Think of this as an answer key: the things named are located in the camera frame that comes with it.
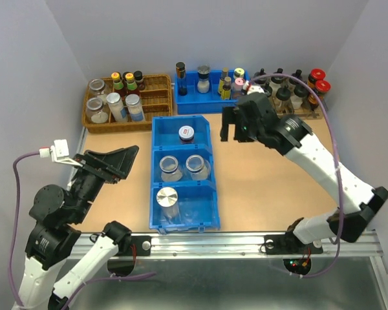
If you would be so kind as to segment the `red-white-lid chili jar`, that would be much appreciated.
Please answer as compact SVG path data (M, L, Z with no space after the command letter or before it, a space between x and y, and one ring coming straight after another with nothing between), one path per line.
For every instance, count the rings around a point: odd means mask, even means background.
M195 137L195 131L193 127L189 125L181 126L178 130L178 136L183 144L192 143Z

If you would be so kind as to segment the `round open-top glass jar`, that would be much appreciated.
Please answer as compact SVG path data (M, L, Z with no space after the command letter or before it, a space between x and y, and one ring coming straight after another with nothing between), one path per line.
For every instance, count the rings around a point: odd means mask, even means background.
M161 179L163 182L176 182L181 180L183 174L178 160L174 156L164 156L160 160Z

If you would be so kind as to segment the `tall silver-lid glass jar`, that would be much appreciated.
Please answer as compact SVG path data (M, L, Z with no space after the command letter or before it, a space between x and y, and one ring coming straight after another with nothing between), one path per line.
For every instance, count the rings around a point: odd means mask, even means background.
M162 187L156 194L156 202L162 215L169 221L175 221L180 215L178 193L173 187Z

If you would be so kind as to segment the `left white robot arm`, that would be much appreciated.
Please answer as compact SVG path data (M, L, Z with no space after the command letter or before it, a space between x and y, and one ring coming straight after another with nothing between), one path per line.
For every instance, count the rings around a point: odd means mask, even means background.
M25 249L25 270L14 309L68 309L81 285L89 281L115 254L131 246L131 230L117 221L105 225L89 252L58 278L81 231L82 223L104 184L128 177L139 148L136 145L107 153L85 151L69 156L65 140L41 148L39 155L76 169L69 189L46 185L34 197L29 215L36 222Z

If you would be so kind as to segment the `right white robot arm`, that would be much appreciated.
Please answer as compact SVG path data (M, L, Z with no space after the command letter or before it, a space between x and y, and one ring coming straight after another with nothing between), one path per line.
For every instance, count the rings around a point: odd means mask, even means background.
M258 141L301 167L336 201L338 207L312 218L300 218L273 239L275 250L299 252L308 244L336 237L354 243L388 200L385 187L372 187L349 171L323 146L311 127L295 114L279 117L261 92L242 96L222 110L221 141L235 126L238 142Z

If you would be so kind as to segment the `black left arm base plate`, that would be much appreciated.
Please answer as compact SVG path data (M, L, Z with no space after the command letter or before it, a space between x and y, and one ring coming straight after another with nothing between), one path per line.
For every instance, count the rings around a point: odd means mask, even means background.
M119 243L119 251L116 256L129 258L150 256L151 239L152 237L147 234L127 236L124 241Z

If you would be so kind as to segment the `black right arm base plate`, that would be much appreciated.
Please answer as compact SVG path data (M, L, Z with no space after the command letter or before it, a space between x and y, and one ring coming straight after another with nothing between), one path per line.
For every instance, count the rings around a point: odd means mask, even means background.
M286 232L266 235L259 251L267 255L322 254L323 248L313 243L303 244L293 233Z

